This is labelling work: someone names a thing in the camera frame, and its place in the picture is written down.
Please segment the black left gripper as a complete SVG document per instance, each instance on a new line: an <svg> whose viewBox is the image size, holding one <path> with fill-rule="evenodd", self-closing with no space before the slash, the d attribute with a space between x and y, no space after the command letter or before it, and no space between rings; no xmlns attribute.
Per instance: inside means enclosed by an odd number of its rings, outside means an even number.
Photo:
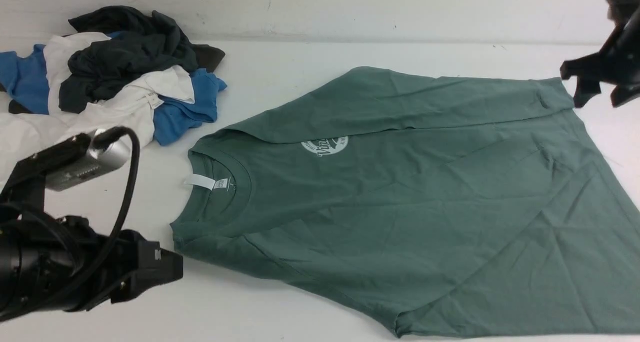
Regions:
<svg viewBox="0 0 640 342"><path fill-rule="evenodd" d="M182 256L134 230L115 238L89 220L67 215L30 218L30 310L89 312L126 303L184 276Z"/></svg>

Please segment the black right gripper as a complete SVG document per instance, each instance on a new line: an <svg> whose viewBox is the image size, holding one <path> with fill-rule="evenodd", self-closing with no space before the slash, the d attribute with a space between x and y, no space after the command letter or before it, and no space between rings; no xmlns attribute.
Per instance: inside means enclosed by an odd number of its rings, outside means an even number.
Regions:
<svg viewBox="0 0 640 342"><path fill-rule="evenodd" d="M640 0L605 0L614 29L599 51L565 60L560 66L563 80L576 78L574 108L583 108L601 94L601 83L614 85L610 94L614 108L639 98L639 4Z"/></svg>

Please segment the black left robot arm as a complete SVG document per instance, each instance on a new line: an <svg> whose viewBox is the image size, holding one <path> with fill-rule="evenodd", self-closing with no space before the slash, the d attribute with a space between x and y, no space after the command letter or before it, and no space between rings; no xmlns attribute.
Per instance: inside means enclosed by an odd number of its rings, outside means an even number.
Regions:
<svg viewBox="0 0 640 342"><path fill-rule="evenodd" d="M18 161L1 192L1 321L34 312L88 312L125 303L183 278L184 260L124 229L140 162L133 129L80 133ZM53 217L46 190L62 191L129 162L122 202L108 235L82 216Z"/></svg>

